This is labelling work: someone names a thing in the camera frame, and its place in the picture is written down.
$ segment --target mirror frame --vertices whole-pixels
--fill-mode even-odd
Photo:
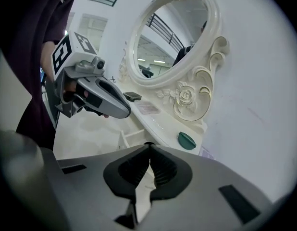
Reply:
[[[167,70],[156,78],[145,78],[139,70],[137,63],[137,47],[143,27],[147,20],[163,5],[173,0],[153,0],[138,17],[133,27],[130,41],[127,44],[126,67],[130,78],[139,86],[154,89],[170,85],[184,76],[194,66],[199,65],[201,60],[209,52],[214,40],[221,32],[221,16],[215,0],[202,0],[208,10],[206,27],[191,51],[180,60],[174,67]]]

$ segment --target black rectangular slot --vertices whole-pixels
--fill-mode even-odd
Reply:
[[[234,186],[223,186],[219,188],[219,191],[244,224],[260,214]]]
[[[87,167],[84,166],[83,164],[77,164],[77,165],[73,165],[73,166],[63,167],[61,169],[64,174],[70,174],[70,173],[74,173],[74,172],[80,171],[85,168],[87,168]]]

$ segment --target dark purple shirt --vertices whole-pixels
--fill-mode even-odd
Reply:
[[[24,0],[28,6],[13,21],[13,32],[1,44],[12,71],[32,95],[16,132],[49,149],[53,149],[55,130],[42,100],[41,50],[44,42],[54,41],[56,44],[64,36],[73,1]]]

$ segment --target green soap dish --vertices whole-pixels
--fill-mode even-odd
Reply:
[[[189,151],[195,149],[197,146],[195,141],[188,134],[185,134],[183,132],[180,132],[178,134],[178,142],[184,149]]]

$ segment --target small dark box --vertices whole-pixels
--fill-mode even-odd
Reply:
[[[135,92],[124,92],[123,93],[125,98],[130,101],[130,102],[134,102],[135,100],[141,100],[142,96],[140,96],[139,94],[135,93]]]

